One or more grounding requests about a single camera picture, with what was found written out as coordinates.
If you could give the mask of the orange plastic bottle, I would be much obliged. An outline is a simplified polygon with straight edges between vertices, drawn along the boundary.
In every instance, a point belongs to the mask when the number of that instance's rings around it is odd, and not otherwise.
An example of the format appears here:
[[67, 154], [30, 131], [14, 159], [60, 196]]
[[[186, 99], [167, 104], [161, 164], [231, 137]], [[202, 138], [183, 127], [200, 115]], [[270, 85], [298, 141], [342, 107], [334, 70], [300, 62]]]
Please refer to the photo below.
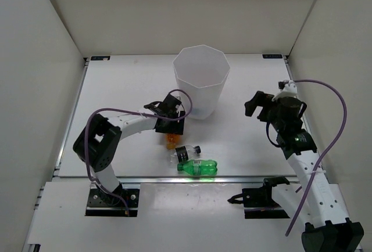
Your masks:
[[166, 134], [166, 148], [168, 150], [175, 149], [181, 143], [181, 135]]

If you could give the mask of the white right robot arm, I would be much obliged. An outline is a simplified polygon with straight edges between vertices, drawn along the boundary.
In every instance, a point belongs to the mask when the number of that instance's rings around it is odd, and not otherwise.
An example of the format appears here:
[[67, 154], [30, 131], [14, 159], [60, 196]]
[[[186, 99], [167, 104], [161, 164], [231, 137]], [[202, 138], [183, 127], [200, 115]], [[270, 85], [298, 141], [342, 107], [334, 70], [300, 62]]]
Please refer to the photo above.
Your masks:
[[269, 185], [261, 191], [263, 202], [270, 206], [278, 203], [292, 219], [300, 219], [305, 251], [356, 251], [364, 235], [363, 227], [350, 220], [320, 167], [316, 144], [302, 127], [306, 103], [295, 97], [275, 98], [258, 91], [245, 103], [246, 116], [252, 116], [257, 107], [262, 108], [257, 119], [277, 132], [276, 146], [281, 148], [303, 189], [303, 196], [299, 197], [288, 187]]

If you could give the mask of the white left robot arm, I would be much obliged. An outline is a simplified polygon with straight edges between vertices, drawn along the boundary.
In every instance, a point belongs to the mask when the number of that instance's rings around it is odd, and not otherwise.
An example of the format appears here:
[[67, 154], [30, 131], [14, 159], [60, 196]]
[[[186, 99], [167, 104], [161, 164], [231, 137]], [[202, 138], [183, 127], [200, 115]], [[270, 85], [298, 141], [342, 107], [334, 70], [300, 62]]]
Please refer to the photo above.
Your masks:
[[149, 130], [181, 135], [187, 112], [180, 98], [171, 93], [163, 101], [151, 102], [140, 111], [123, 111], [116, 117], [104, 117], [101, 112], [105, 110], [109, 109], [99, 109], [89, 117], [73, 144], [73, 151], [84, 162], [88, 178], [96, 184], [103, 201], [115, 206], [126, 196], [111, 165], [119, 142]]

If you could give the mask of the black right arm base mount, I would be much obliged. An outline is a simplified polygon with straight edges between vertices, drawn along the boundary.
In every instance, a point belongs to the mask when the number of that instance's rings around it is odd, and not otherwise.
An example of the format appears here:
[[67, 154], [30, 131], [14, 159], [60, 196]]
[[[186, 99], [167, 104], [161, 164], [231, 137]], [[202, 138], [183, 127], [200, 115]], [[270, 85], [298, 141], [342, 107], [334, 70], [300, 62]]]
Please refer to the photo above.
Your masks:
[[272, 198], [273, 188], [282, 184], [289, 185], [290, 182], [284, 176], [265, 178], [261, 187], [242, 188], [241, 193], [227, 201], [242, 204], [245, 219], [288, 219], [287, 213]]

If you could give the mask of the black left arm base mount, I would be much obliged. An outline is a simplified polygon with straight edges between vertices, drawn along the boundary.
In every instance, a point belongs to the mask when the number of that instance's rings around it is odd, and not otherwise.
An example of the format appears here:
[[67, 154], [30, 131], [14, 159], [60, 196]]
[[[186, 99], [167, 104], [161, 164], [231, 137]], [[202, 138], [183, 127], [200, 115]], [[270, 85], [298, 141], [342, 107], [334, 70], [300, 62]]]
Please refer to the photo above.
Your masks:
[[140, 199], [138, 185], [122, 185], [121, 197], [127, 203], [125, 207], [122, 200], [104, 193], [95, 185], [90, 186], [87, 198], [85, 215], [88, 217], [137, 217]]

